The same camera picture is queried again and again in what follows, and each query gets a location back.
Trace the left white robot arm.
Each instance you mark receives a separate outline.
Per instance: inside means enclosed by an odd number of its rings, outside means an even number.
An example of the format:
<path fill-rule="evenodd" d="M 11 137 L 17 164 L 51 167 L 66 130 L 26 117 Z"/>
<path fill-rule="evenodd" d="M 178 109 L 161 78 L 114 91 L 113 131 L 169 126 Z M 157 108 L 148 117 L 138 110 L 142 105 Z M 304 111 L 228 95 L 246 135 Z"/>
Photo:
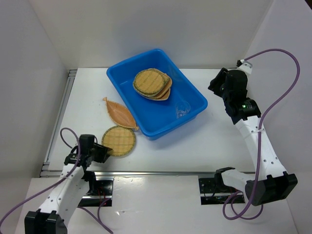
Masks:
<path fill-rule="evenodd" d="M 83 134 L 64 160 L 57 185 L 36 211 L 24 219 L 26 234 L 66 234 L 67 225 L 85 195 L 97 190 L 96 175 L 89 171 L 92 162 L 104 163 L 113 149 L 96 142 L 96 137 Z"/>

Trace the clear drinking glass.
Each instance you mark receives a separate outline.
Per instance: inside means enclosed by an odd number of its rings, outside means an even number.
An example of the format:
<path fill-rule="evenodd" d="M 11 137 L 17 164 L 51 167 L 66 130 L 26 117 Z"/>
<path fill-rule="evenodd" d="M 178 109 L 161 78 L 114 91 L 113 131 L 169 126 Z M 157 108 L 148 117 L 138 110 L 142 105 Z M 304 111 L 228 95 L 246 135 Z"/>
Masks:
<path fill-rule="evenodd" d="M 176 118 L 182 118 L 190 112 L 190 104 L 186 101 L 179 101 L 175 105 Z"/>

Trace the round bamboo tray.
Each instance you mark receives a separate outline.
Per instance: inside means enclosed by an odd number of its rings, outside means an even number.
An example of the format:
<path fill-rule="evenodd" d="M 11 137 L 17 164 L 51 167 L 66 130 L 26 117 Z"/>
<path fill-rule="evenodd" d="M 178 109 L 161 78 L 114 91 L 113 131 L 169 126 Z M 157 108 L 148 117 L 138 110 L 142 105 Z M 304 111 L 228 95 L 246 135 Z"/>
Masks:
<path fill-rule="evenodd" d="M 134 79 L 133 85 L 136 89 L 145 94 L 156 94 L 165 85 L 164 77 L 154 70 L 143 70 Z"/>
<path fill-rule="evenodd" d="M 126 156 L 134 149 L 136 136 L 131 129 L 114 126 L 104 133 L 101 143 L 103 146 L 110 148 L 108 151 L 110 156 Z"/>

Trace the square bamboo tray green rim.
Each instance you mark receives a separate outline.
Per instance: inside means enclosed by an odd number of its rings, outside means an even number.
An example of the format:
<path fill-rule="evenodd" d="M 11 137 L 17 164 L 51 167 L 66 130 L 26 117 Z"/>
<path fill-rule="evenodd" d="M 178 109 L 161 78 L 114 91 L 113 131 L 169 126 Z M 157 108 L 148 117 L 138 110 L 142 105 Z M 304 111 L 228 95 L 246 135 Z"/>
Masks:
<path fill-rule="evenodd" d="M 133 81 L 133 88 L 139 94 L 151 99 L 163 96 L 171 85 L 171 78 L 156 68 L 140 71 Z"/>

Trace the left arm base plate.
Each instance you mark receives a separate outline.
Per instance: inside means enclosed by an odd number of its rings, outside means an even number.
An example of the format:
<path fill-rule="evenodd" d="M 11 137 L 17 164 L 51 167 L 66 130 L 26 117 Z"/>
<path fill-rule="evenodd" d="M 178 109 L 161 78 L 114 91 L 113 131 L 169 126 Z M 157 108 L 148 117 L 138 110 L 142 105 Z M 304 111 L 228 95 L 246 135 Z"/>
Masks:
<path fill-rule="evenodd" d="M 80 207 L 98 207 L 107 200 L 103 207 L 112 206 L 114 179 L 101 179 L 95 182 L 94 188 L 90 190 L 80 201 Z"/>

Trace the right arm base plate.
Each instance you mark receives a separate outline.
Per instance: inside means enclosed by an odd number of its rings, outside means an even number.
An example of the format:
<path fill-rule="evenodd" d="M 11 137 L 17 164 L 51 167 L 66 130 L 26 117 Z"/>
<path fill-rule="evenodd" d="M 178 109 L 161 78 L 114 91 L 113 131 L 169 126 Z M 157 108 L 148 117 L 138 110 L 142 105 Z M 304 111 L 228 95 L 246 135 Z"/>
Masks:
<path fill-rule="evenodd" d="M 201 205 L 223 205 L 226 199 L 237 191 L 228 186 L 220 189 L 214 178 L 199 178 L 198 183 Z"/>

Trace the triangular brown woven basket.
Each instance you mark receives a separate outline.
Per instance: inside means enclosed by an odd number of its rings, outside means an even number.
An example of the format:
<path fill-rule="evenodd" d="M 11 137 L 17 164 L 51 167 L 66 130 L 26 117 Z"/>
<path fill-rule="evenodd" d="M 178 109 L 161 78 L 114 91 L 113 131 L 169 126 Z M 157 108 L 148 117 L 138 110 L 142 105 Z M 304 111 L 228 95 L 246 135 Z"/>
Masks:
<path fill-rule="evenodd" d="M 156 100 L 156 101 L 163 101 L 163 100 L 167 100 L 170 96 L 170 92 L 171 90 L 169 89 L 162 97 L 160 98 L 154 98 L 154 97 L 146 97 L 145 98 L 149 99 L 149 100 Z"/>

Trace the rounded square brown woven tray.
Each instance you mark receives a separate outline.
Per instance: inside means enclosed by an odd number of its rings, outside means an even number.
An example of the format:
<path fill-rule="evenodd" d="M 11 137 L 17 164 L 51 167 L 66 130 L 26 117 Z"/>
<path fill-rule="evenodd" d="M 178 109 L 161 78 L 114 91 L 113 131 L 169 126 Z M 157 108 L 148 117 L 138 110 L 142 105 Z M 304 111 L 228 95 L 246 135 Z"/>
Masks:
<path fill-rule="evenodd" d="M 165 85 L 163 89 L 155 96 L 155 98 L 160 98 L 162 97 L 172 86 L 172 79 L 165 73 L 162 74 L 163 77 L 165 78 Z"/>

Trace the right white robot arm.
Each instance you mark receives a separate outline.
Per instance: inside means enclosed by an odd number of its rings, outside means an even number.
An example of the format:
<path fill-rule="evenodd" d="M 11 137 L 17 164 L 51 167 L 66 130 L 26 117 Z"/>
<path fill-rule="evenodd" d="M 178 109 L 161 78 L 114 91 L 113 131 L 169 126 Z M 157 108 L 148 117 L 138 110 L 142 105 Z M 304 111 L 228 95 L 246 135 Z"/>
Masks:
<path fill-rule="evenodd" d="M 255 175 L 242 173 L 234 167 L 218 169 L 214 186 L 220 192 L 236 188 L 253 206 L 260 206 L 285 199 L 298 180 L 279 161 L 261 122 L 261 111 L 247 96 L 249 74 L 249 70 L 222 68 L 208 89 L 222 98 L 226 113 L 245 140 Z"/>

